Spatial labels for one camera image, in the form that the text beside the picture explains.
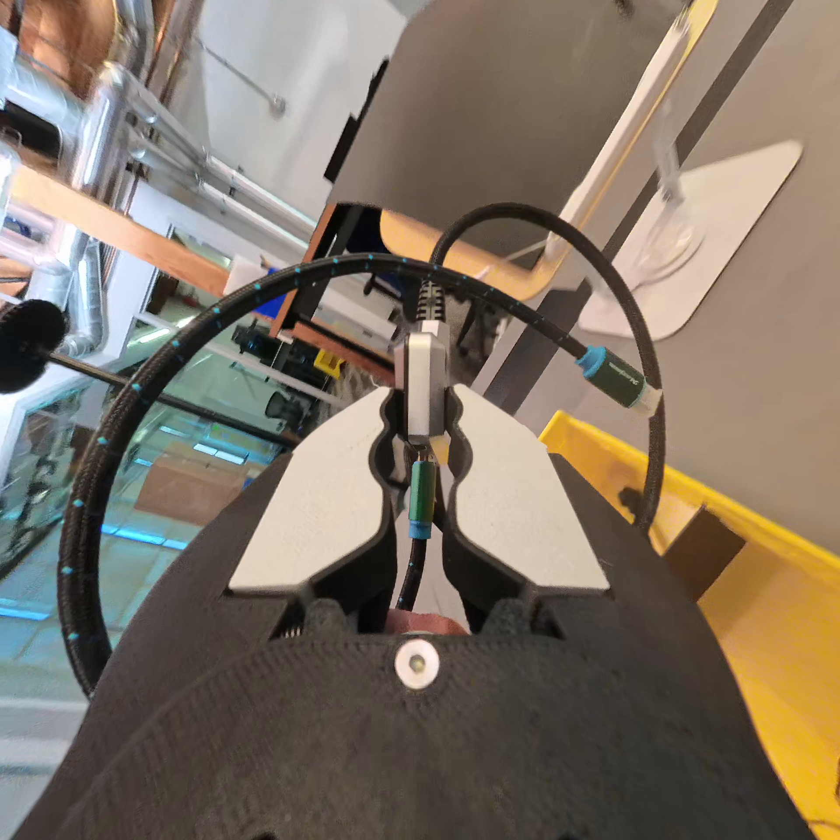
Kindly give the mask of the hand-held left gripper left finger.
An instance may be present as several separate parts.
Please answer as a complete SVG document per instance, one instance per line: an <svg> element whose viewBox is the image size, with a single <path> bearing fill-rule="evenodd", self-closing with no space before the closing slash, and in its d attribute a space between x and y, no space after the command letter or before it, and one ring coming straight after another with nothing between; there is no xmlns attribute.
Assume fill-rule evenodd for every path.
<svg viewBox="0 0 840 840"><path fill-rule="evenodd" d="M396 582L388 480L396 392L379 387L291 454L229 582L232 595L371 602Z"/></svg>

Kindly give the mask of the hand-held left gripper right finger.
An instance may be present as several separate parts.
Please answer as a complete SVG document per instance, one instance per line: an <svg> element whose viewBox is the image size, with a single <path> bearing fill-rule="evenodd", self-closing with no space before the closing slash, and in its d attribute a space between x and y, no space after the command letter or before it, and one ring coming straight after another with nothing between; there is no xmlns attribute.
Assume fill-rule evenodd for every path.
<svg viewBox="0 0 840 840"><path fill-rule="evenodd" d="M465 385L447 395L444 572L475 608L600 595L609 583L546 446Z"/></svg>

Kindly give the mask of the black Fosmon HDMI switch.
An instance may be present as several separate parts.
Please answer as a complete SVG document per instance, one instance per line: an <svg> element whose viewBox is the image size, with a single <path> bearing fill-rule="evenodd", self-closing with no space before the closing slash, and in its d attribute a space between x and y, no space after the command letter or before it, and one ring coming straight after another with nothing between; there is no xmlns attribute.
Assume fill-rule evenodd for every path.
<svg viewBox="0 0 840 840"><path fill-rule="evenodd" d="M588 237L562 218L522 203L494 203L462 216L441 234L434 247L427 278L421 283L418 323L403 345L402 391L405 408L405 436L416 447L429 448L443 434L448 388L448 340L445 327L445 295L435 282L443 278L444 261L456 240L479 224L498 219L526 222L552 233L584 258L603 280L623 313L635 341L642 370L600 346L584 346L566 331L535 310L479 280L464 277L451 284L478 302L488 302L510 314L531 330L574 357L585 380L619 405L642 414L648 420L648 460L644 488L633 525L648 535L658 510L665 482L665 408L662 377L648 325L624 278Z"/></svg>

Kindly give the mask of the yellow plastic bin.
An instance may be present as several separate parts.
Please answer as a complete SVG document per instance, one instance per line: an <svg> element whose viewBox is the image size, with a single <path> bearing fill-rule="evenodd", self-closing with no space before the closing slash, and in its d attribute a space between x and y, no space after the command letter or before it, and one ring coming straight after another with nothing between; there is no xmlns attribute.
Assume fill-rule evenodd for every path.
<svg viewBox="0 0 840 840"><path fill-rule="evenodd" d="M667 466L650 532L662 556L702 506L747 544L699 607L799 813L838 838L838 555Z"/></svg>

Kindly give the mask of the cardboard box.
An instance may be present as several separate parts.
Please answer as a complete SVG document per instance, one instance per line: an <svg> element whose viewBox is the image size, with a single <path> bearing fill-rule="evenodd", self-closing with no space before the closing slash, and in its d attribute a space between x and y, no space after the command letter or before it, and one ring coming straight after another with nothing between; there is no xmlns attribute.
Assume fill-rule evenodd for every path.
<svg viewBox="0 0 840 840"><path fill-rule="evenodd" d="M266 469L264 465L202 444L174 442L152 462L134 508L195 526L205 526Z"/></svg>

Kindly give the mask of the black bin divider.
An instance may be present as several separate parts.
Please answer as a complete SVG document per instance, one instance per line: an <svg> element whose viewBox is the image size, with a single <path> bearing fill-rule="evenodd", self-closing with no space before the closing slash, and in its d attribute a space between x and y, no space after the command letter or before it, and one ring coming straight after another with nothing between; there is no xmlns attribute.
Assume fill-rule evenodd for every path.
<svg viewBox="0 0 840 840"><path fill-rule="evenodd" d="M668 546L663 559L689 599L698 603L746 544L743 536L702 506Z"/></svg>

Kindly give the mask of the blue storage bin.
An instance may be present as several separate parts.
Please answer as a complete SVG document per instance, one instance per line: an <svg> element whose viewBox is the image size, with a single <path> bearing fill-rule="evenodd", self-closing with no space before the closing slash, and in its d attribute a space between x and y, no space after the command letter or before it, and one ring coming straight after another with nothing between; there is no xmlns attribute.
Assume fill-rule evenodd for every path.
<svg viewBox="0 0 840 840"><path fill-rule="evenodd" d="M273 274L277 273L279 270L280 270L280 268L275 267L275 266L268 266L268 267L264 266L263 277L265 277L267 275L273 275ZM253 308L252 314L254 314L257 317L268 319L268 320L276 319L278 314L280 314L280 311L284 308L284 306L286 304L286 300L288 299L289 295L290 295L290 293L286 292L283 295L279 295L277 298L274 298L274 299L271 299L271 300L268 300L264 297L261 297L259 299L259 305L257 307Z"/></svg>

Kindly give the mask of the white foam block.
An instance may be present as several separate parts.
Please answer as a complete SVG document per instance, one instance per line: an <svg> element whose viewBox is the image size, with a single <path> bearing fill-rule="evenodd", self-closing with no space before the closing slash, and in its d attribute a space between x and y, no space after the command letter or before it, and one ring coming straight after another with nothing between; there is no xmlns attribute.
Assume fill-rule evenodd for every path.
<svg viewBox="0 0 840 840"><path fill-rule="evenodd" d="M259 278L267 276L272 269L273 266L268 265L263 259L254 261L242 255L235 255L230 261L224 296L231 295Z"/></svg>

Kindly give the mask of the silver ventilation ducts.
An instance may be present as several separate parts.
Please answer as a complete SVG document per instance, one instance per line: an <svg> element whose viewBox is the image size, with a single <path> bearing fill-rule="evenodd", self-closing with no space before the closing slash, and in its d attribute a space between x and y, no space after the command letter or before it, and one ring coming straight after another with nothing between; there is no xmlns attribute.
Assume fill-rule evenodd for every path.
<svg viewBox="0 0 840 840"><path fill-rule="evenodd" d="M174 121L169 109L204 2L2 2L2 108L58 135L58 177L111 209L123 205L130 145ZM62 349L81 357L108 337L104 256L63 220L36 249L25 299L69 318Z"/></svg>

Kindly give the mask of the wooden ceiling beam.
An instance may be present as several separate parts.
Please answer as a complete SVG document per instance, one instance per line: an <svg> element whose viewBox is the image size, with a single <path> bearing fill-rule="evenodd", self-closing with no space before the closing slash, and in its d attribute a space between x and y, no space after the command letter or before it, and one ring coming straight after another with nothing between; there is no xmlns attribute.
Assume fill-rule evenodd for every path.
<svg viewBox="0 0 840 840"><path fill-rule="evenodd" d="M13 176L12 198L216 298L224 294L227 269L47 174L22 165Z"/></svg>

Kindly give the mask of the white tablet stand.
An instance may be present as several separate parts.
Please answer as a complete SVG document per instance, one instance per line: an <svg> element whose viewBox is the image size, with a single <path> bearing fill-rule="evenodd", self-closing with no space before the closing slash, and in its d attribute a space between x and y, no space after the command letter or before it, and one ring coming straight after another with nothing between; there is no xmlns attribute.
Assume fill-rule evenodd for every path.
<svg viewBox="0 0 840 840"><path fill-rule="evenodd" d="M667 100L718 2L432 2L404 29L328 198L343 250L428 259L468 212L579 229Z"/></svg>

